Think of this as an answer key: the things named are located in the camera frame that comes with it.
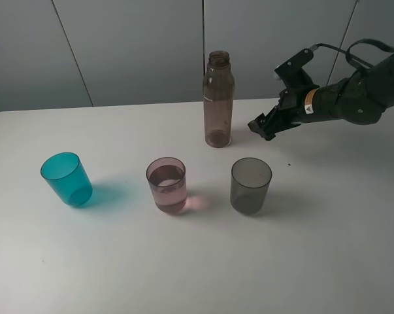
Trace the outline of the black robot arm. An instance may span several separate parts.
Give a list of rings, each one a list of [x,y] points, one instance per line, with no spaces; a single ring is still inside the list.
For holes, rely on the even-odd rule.
[[[260,114],[249,122],[250,131],[270,141],[277,133],[301,124],[330,120],[357,125],[377,123],[386,109],[394,106],[394,46],[375,39],[361,39],[357,43],[374,46],[389,56],[371,65],[350,50],[343,50],[346,61],[355,69],[353,75],[320,87],[303,66],[313,59],[321,44],[301,50],[275,69],[286,88],[268,114]]]

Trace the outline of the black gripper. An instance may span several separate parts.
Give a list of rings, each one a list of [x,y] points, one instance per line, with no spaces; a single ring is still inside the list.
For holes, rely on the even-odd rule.
[[[319,88],[318,85],[308,85],[285,89],[280,93],[278,105],[268,114],[261,113],[248,123],[250,131],[260,133],[266,141],[272,141],[277,133],[297,128],[299,124],[319,122],[319,116],[307,114],[304,107],[307,95],[314,95]]]

